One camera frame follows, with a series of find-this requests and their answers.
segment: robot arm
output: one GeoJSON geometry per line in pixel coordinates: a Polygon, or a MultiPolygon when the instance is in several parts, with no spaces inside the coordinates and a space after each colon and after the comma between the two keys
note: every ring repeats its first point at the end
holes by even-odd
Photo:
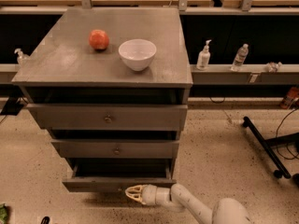
{"type": "Polygon", "coordinates": [[[175,184],[171,189],[153,185],[138,185],[125,191],[126,195],[144,205],[161,205],[170,211],[182,212],[187,208],[198,223],[250,224],[245,207],[234,199],[222,199],[213,211],[196,199],[184,186],[175,184]]]}

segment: apple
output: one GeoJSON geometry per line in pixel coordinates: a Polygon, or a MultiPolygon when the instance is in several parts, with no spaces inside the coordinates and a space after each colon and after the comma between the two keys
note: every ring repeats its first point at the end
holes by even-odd
{"type": "Polygon", "coordinates": [[[109,45],[109,36],[103,30],[92,30],[89,42],[93,49],[106,49],[109,45]]]}

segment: speckled floor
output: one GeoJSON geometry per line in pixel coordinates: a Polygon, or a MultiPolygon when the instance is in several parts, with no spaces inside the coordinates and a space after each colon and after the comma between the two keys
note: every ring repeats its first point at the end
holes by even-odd
{"type": "MultiPolygon", "coordinates": [[[[224,197],[239,200],[252,223],[299,223],[299,188],[291,179],[274,178],[275,165],[241,126],[249,116],[265,138],[274,137],[288,113],[193,105],[181,136],[175,179],[210,208],[224,197]]],[[[278,134],[298,132],[298,118],[299,111],[291,114],[278,134]]],[[[187,211],[141,206],[120,194],[68,192],[61,183],[70,172],[66,161],[25,109],[0,124],[0,144],[0,203],[9,208],[9,224],[39,224],[44,216],[50,224],[197,223],[187,211]]],[[[290,157],[285,147],[280,152],[290,157]]],[[[299,160],[280,159],[292,175],[299,173],[299,160]]]]}

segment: white bottle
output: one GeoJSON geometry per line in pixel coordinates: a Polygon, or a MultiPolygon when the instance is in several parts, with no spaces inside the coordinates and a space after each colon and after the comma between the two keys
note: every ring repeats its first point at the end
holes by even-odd
{"type": "Polygon", "coordinates": [[[24,54],[21,49],[15,49],[15,54],[18,53],[18,64],[22,67],[25,64],[25,60],[29,59],[29,56],[24,54]]]}
{"type": "Polygon", "coordinates": [[[249,45],[244,44],[243,47],[241,47],[235,55],[235,59],[233,61],[233,65],[231,67],[231,71],[240,71],[241,70],[241,66],[244,63],[248,53],[249,53],[249,45]]]}
{"type": "Polygon", "coordinates": [[[211,40],[206,41],[203,50],[199,52],[196,68],[199,70],[206,70],[211,54],[208,51],[208,44],[211,40]]]}

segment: gray cabinet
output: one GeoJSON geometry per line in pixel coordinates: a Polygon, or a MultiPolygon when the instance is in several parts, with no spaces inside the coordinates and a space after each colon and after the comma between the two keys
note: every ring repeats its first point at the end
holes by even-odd
{"type": "Polygon", "coordinates": [[[69,9],[13,83],[73,170],[63,180],[70,191],[176,182],[173,172],[192,86],[176,9],[69,9]],[[162,23],[169,24],[168,33],[162,23]],[[107,50],[89,47],[94,28],[109,34],[107,50]],[[119,58],[119,45],[130,38],[148,39],[157,47],[143,72],[130,70],[119,58]]]}

